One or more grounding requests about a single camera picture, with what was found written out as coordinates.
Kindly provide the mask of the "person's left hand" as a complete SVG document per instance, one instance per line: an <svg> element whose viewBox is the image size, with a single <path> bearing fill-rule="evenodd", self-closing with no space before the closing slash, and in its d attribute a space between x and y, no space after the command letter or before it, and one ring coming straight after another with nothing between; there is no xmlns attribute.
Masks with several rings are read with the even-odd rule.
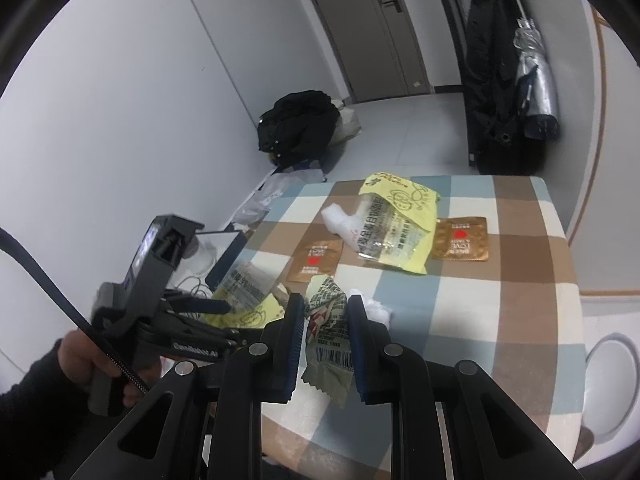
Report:
<svg viewBox="0 0 640 480"><path fill-rule="evenodd" d="M107 374L111 378L119 377L121 371L81 330L72 330L61 340L56 350L58 364L63 374L74 384L88 386L95 370ZM138 375L148 385L155 385L160 380L162 362L156 359L149 367L138 370ZM133 385L124 387L122 404L132 408L142 399L142 393Z"/></svg>

